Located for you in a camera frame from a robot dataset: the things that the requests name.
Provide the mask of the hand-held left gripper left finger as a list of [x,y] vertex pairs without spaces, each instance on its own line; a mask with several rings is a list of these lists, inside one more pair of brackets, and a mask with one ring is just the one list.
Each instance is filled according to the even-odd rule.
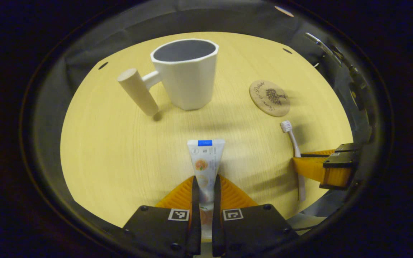
[[183,181],[155,206],[141,205],[124,233],[142,251],[157,257],[193,257],[201,252],[199,186]]

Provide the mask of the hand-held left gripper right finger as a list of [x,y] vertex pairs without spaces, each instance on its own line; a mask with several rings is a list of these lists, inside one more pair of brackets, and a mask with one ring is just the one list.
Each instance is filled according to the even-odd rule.
[[285,245],[299,238],[272,204],[257,204],[221,175],[216,178],[214,195],[214,257],[276,257]]

